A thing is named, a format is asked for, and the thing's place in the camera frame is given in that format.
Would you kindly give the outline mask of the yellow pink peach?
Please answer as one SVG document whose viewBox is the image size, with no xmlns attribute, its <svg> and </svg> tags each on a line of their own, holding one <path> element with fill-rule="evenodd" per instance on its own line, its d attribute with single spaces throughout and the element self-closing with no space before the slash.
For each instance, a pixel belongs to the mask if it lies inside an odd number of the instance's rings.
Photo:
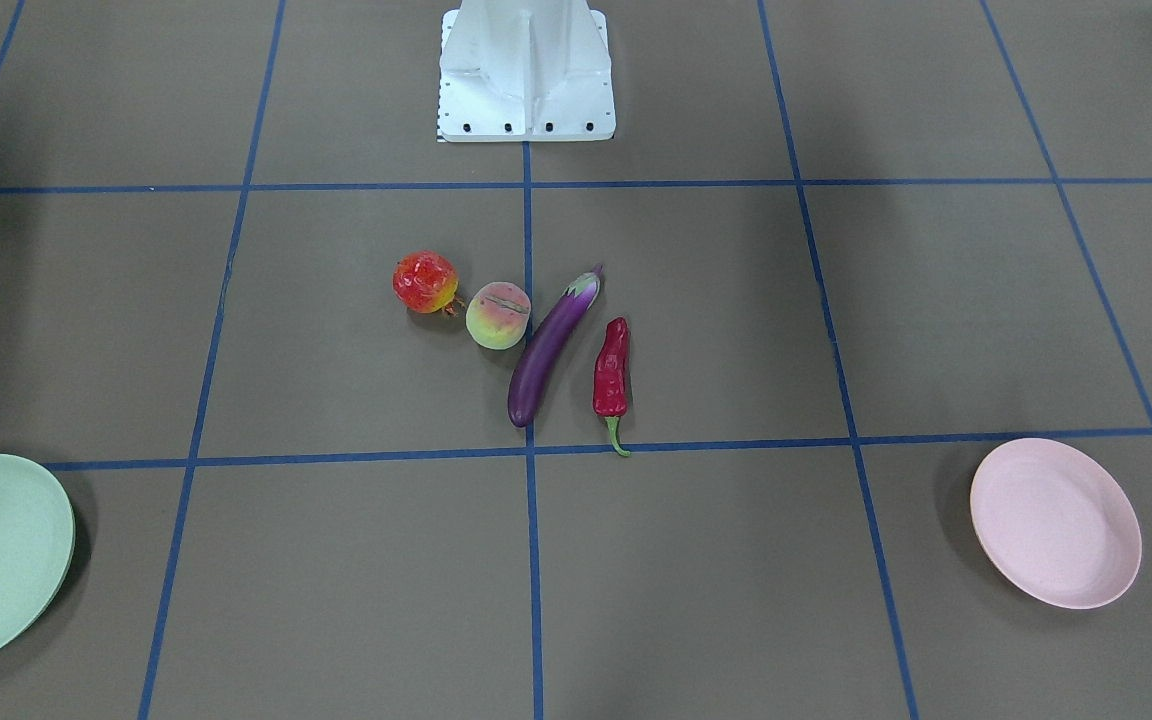
<svg viewBox="0 0 1152 720">
<path fill-rule="evenodd" d="M 505 281 L 485 285 L 467 306 L 467 332 L 476 344 L 505 351 L 524 338 L 531 309 L 530 297 L 518 286 Z"/>
</svg>

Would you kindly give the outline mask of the pink plate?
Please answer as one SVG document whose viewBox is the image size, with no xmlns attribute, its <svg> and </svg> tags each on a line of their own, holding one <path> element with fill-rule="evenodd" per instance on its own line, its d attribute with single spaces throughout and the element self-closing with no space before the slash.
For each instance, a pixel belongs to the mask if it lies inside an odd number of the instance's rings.
<svg viewBox="0 0 1152 720">
<path fill-rule="evenodd" d="M 1038 601 L 1101 609 L 1137 582 L 1143 536 L 1134 503 L 1078 448 L 1046 438 L 993 448 L 975 470 L 969 509 L 996 571 Z"/>
</svg>

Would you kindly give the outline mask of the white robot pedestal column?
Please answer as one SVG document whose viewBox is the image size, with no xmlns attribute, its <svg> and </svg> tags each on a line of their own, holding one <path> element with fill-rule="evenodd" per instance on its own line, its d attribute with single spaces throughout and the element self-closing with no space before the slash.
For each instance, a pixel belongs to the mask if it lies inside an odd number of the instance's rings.
<svg viewBox="0 0 1152 720">
<path fill-rule="evenodd" d="M 616 135 L 608 23 L 585 1 L 462 1 L 444 13 L 435 138 L 596 142 Z"/>
</svg>

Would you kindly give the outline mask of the purple eggplant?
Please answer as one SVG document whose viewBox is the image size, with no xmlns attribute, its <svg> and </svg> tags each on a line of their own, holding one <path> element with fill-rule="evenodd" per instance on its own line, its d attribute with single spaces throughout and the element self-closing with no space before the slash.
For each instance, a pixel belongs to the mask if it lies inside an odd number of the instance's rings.
<svg viewBox="0 0 1152 720">
<path fill-rule="evenodd" d="M 525 429 L 535 420 L 558 357 L 602 290 L 602 278 L 604 266 L 599 263 L 573 279 L 559 296 L 556 305 L 532 332 L 513 370 L 507 391 L 506 409 L 513 427 Z"/>
</svg>

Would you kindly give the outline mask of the red chili pepper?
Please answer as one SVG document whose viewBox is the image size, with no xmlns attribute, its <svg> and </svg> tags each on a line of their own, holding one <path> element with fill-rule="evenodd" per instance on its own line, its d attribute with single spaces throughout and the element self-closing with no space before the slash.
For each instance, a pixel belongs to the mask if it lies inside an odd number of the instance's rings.
<svg viewBox="0 0 1152 720">
<path fill-rule="evenodd" d="M 626 316 L 617 316 L 605 325 L 602 347 L 596 355 L 593 370 L 593 397 L 591 407 L 604 420 L 608 441 L 617 456 L 630 457 L 620 442 L 620 423 L 628 410 L 627 361 L 628 323 Z"/>
</svg>

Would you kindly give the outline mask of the red yellow pomegranate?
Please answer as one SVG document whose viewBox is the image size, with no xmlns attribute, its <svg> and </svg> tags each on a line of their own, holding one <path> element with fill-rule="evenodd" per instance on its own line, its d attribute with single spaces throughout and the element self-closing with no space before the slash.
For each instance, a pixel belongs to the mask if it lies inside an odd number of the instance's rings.
<svg viewBox="0 0 1152 720">
<path fill-rule="evenodd" d="M 404 255 L 393 270 L 391 283 L 397 300 L 417 314 L 458 316 L 465 306 L 460 296 L 460 273 L 439 252 Z"/>
</svg>

